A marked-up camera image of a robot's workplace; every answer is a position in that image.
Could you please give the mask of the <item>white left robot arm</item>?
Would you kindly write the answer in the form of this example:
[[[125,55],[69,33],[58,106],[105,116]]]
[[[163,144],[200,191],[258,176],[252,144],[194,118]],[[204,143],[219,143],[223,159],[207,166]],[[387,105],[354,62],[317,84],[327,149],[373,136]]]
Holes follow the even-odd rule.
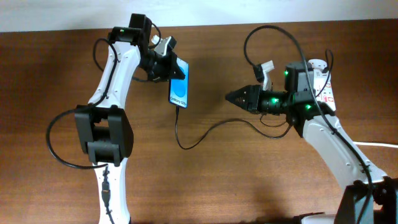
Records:
[[[87,109],[78,105],[75,123],[82,151],[95,168],[100,223],[131,223],[126,198],[126,166],[134,133],[125,112],[134,72],[141,68],[149,82],[185,81],[184,62],[174,52],[176,40],[150,35],[154,24],[132,14],[128,27],[114,27],[106,38],[108,59]]]

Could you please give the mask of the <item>blue Galaxy smartphone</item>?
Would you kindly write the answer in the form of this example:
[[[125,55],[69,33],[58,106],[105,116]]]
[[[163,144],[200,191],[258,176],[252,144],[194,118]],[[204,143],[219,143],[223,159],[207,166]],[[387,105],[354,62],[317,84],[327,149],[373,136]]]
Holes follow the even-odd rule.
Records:
[[[181,108],[188,106],[189,64],[177,59],[179,69],[185,75],[183,80],[171,79],[169,82],[169,102]]]

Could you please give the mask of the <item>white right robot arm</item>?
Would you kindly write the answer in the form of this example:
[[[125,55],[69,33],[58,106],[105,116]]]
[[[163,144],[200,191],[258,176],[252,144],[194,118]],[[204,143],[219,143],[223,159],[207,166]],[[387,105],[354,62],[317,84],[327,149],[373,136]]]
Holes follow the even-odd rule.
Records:
[[[308,213],[294,217],[294,223],[397,223],[397,179],[375,166],[342,128],[328,64],[319,59],[288,64],[284,91],[271,87],[273,68],[272,62],[262,64],[255,71],[259,83],[228,93],[226,100],[253,114],[284,114],[344,191],[335,214]]]

